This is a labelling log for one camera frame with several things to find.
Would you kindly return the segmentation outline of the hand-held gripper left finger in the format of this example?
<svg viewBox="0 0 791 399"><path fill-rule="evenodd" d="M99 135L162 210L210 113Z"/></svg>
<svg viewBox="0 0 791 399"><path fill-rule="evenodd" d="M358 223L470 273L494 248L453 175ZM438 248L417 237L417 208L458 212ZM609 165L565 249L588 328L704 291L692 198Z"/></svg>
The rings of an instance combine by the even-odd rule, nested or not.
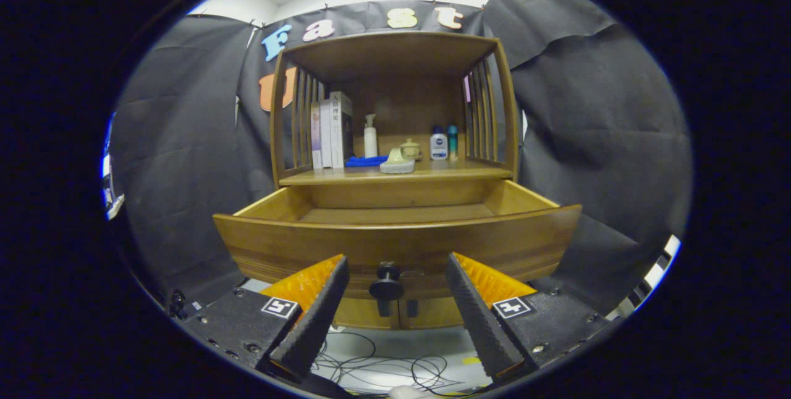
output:
<svg viewBox="0 0 791 399"><path fill-rule="evenodd" d="M259 292L232 290L185 325L231 360L299 382L311 372L349 280L347 257L337 254Z"/></svg>

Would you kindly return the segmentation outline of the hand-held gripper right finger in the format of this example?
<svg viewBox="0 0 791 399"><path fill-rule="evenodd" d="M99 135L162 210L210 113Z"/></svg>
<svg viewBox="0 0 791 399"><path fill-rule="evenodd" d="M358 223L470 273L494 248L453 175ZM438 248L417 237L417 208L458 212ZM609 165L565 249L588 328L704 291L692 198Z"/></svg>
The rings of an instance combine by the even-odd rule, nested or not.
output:
<svg viewBox="0 0 791 399"><path fill-rule="evenodd" d="M450 253L444 274L478 359L494 381L558 368L622 323L552 277L523 283L460 253Z"/></svg>

